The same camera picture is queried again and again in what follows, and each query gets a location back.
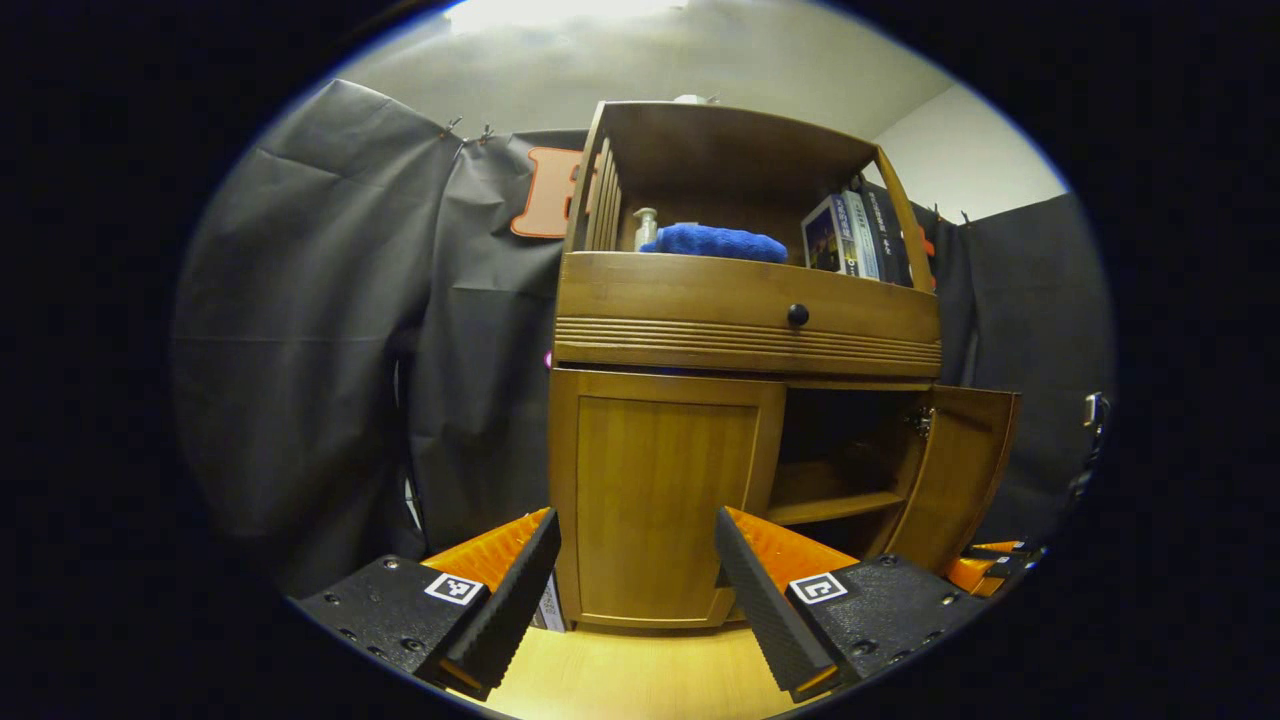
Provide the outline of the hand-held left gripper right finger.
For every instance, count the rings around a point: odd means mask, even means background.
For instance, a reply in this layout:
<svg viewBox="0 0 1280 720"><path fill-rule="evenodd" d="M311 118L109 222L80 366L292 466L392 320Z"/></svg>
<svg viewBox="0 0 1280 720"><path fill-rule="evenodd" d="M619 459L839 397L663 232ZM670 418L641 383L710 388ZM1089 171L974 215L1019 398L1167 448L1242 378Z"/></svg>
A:
<svg viewBox="0 0 1280 720"><path fill-rule="evenodd" d="M987 605L899 553L855 559L728 506L716 515L714 542L721 580L796 702L896 669Z"/></svg>

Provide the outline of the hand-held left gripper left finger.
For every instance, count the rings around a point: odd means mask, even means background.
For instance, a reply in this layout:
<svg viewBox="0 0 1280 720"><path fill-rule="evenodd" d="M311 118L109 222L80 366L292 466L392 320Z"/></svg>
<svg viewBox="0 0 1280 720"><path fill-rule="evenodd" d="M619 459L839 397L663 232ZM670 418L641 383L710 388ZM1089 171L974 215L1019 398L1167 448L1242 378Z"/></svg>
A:
<svg viewBox="0 0 1280 720"><path fill-rule="evenodd" d="M540 509L429 559L384 555L297 605L419 680L483 701L500 685L561 552Z"/></svg>

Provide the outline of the wooden shoe cabinet door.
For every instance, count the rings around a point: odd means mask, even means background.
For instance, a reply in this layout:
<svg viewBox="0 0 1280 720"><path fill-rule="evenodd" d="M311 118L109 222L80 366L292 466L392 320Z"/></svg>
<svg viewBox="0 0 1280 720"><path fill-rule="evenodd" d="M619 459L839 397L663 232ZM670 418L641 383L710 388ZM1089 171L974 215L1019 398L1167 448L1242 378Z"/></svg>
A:
<svg viewBox="0 0 1280 720"><path fill-rule="evenodd" d="M908 424L902 509L884 551L942 575L974 539L1004 479L1018 425L1016 392L933 386Z"/></svg>
<svg viewBox="0 0 1280 720"><path fill-rule="evenodd" d="M559 600L572 623L716 628L716 518L771 500L785 420L780 382L554 369L549 487Z"/></svg>

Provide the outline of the wooden double-door shoe cabinet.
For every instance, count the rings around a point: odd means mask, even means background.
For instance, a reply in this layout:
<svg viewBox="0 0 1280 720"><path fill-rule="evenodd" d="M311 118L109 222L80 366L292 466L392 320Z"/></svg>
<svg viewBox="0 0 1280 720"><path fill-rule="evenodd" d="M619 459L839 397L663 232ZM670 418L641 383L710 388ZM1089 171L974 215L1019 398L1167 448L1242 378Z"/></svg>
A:
<svg viewBox="0 0 1280 720"><path fill-rule="evenodd" d="M861 193L869 182L890 193L911 290L940 302L925 236L878 145L744 109L603 102L582 167L594 177L573 192L561 265L570 252L636 252L634 213L654 208L659 228L692 223L767 234L788 250L785 265L810 269L805 217L829 195ZM782 383L787 397L771 500L749 514L864 559L886 552L914 455L909 416L924 392L947 386L942 359L943 341L828 345L809 337L716 338L698 331L557 336L554 311L550 374L570 369Z"/></svg>

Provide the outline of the black spine book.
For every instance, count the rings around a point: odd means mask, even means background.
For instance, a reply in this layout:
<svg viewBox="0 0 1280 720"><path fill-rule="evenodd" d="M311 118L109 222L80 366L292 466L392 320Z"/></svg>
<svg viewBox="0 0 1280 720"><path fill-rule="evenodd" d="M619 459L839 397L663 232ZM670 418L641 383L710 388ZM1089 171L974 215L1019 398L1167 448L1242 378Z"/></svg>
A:
<svg viewBox="0 0 1280 720"><path fill-rule="evenodd" d="M888 191L867 182L861 187L861 200L876 236L879 278L883 282L911 288L914 286L913 272L902 227Z"/></svg>

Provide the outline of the black backdrop cloth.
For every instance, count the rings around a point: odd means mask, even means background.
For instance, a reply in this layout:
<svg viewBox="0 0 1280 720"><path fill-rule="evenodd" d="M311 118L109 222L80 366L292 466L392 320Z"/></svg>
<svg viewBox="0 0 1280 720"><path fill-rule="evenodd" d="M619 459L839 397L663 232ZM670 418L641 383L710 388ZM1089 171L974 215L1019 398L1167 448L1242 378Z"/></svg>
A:
<svg viewBox="0 0 1280 720"><path fill-rule="evenodd" d="M177 424L212 524L284 594L554 507L552 331L593 119L480 145L335 79L210 202L175 301ZM1085 397L1119 404L1091 228L1070 195L969 227L911 206L941 380L1021 396L973 541L1043 542Z"/></svg>

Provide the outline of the wooden drawer with black knob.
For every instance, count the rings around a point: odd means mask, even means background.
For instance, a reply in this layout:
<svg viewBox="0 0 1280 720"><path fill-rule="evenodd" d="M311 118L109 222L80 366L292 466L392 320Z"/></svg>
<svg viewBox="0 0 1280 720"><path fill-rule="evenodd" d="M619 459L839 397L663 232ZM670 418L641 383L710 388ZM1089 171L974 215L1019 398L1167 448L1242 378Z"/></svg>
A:
<svg viewBox="0 0 1280 720"><path fill-rule="evenodd" d="M701 332L938 346L940 302L919 290L785 264L644 252L570 252L556 334Z"/></svg>

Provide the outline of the light blue spine book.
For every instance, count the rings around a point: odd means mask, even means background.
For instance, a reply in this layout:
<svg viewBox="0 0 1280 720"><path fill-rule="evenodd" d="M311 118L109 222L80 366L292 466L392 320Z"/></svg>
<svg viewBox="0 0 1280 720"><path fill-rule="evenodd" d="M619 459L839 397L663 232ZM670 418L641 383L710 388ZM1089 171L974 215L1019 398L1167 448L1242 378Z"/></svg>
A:
<svg viewBox="0 0 1280 720"><path fill-rule="evenodd" d="M870 281L882 281L879 256L877 255L876 233L870 227L867 206L859 192L846 190L844 201L850 215L852 237L858 256L859 275Z"/></svg>

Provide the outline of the blue folded towel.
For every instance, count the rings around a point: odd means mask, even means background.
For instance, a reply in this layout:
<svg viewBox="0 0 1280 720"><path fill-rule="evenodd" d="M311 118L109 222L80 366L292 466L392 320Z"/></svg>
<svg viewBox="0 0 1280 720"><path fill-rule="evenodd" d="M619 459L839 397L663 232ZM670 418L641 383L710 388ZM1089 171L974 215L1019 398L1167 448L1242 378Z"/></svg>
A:
<svg viewBox="0 0 1280 720"><path fill-rule="evenodd" d="M788 260L788 250L767 234L692 223L659 228L655 240L641 243L637 251L776 264Z"/></svg>

